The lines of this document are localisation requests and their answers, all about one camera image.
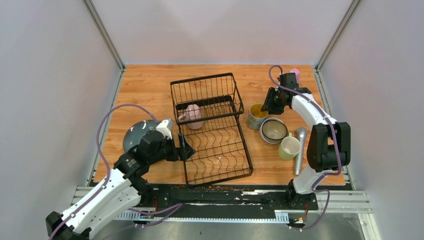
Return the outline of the blue butterfly mug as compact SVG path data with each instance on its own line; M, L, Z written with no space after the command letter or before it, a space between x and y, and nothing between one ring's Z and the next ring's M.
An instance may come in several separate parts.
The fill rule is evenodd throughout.
M259 130L262 123L268 117L268 110L262 111L263 104L253 104L248 113L247 126L252 130Z

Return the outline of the pink ceramic mug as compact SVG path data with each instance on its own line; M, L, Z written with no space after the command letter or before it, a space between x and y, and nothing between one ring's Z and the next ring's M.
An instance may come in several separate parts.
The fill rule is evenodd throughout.
M185 111L178 116L178 120L182 121L190 121L190 120L199 120L202 118L202 112L200 107L197 104L190 104L187 106ZM187 123L187 127L191 130L198 130L203 126L203 121L195 121L191 123Z

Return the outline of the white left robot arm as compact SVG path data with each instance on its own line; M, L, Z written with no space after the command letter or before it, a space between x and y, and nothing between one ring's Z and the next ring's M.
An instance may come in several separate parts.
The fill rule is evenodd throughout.
M152 186L142 178L151 165L167 160L185 161L195 154L180 133L180 147L157 130L148 131L139 144L119 157L105 178L77 203L45 219L51 240L92 240L108 223L128 209L149 206Z

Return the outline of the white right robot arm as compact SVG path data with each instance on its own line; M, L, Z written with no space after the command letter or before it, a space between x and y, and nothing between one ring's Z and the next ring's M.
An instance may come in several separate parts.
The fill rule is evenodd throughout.
M294 72L281 73L268 89L262 111L281 115L285 107L297 112L310 129L306 151L307 166L289 182L283 201L298 209L315 196L315 189L325 177L338 175L351 160L351 127L327 114L311 91L300 87Z

